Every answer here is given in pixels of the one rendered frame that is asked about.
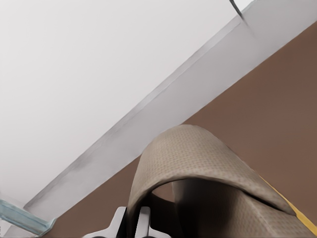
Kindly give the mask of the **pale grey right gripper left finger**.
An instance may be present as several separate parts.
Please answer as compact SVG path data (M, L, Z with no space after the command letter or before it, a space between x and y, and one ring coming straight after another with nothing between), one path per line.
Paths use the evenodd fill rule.
M121 238L125 234L126 207L118 207L108 228L87 234L87 238Z

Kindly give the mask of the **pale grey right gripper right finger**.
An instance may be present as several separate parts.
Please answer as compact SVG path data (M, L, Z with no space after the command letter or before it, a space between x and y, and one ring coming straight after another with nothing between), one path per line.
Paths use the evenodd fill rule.
M141 207L135 238L171 238L166 233L151 228L151 210L149 207Z

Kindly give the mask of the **beige mesh shoe yellow sole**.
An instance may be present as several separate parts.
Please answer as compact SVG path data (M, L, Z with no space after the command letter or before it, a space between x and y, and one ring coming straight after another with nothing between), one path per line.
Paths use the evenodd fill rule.
M127 207L136 238L142 206L154 228L184 238L317 238L285 198L204 128L179 125L144 150Z

